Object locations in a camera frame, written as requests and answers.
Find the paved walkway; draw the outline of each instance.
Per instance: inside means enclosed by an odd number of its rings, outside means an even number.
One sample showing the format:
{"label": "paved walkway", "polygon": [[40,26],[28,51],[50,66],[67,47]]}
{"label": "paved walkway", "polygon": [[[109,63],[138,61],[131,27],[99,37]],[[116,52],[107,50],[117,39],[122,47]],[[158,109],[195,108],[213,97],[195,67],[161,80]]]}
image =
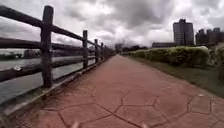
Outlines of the paved walkway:
{"label": "paved walkway", "polygon": [[16,122],[20,128],[224,128],[224,100],[115,56]]}

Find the high-rise building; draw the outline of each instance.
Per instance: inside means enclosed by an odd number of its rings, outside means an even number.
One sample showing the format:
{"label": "high-rise building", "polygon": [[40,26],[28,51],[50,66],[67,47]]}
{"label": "high-rise building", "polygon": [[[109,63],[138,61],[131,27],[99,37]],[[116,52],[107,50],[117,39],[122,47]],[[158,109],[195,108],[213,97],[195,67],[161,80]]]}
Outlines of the high-rise building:
{"label": "high-rise building", "polygon": [[174,42],[179,46],[194,45],[193,24],[180,19],[173,24]]}
{"label": "high-rise building", "polygon": [[224,32],[221,32],[220,28],[208,29],[206,33],[201,29],[195,37],[196,44],[199,46],[213,46],[224,42]]}

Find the skyscraper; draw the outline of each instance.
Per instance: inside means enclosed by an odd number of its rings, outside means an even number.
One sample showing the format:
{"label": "skyscraper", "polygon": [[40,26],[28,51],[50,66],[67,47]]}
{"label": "skyscraper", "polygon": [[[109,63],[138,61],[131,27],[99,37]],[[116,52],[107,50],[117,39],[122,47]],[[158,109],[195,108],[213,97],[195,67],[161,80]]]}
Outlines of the skyscraper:
{"label": "skyscraper", "polygon": [[174,42],[179,46],[194,45],[193,24],[180,19],[173,24]]}

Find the sky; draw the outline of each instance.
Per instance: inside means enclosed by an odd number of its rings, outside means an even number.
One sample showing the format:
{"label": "sky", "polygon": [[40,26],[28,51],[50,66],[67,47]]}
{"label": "sky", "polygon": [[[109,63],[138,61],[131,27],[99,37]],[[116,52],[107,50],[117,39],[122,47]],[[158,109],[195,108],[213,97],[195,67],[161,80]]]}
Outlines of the sky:
{"label": "sky", "polygon": [[[224,29],[224,0],[0,0],[0,4],[42,19],[45,5],[54,7],[53,23],[89,39],[111,46],[115,43],[151,46],[173,41],[173,22],[185,18],[201,28]],[[0,37],[40,40],[40,30],[0,18]],[[52,34],[58,43],[81,45],[71,38]]]}

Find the distant building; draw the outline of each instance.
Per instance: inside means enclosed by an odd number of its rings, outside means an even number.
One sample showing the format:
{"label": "distant building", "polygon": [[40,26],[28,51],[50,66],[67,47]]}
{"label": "distant building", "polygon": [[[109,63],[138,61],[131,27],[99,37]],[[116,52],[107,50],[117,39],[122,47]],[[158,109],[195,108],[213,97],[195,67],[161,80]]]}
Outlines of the distant building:
{"label": "distant building", "polygon": [[194,29],[193,24],[180,19],[179,22],[173,24],[174,43],[178,46],[194,45]]}
{"label": "distant building", "polygon": [[152,48],[169,48],[176,47],[176,43],[173,42],[154,42],[152,43]]}
{"label": "distant building", "polygon": [[205,34],[204,29],[200,29],[195,35],[197,46],[207,46],[209,43],[208,35]]}
{"label": "distant building", "polygon": [[206,33],[201,29],[197,32],[195,38],[198,46],[213,46],[224,42],[224,32],[221,32],[220,28],[208,29]]}

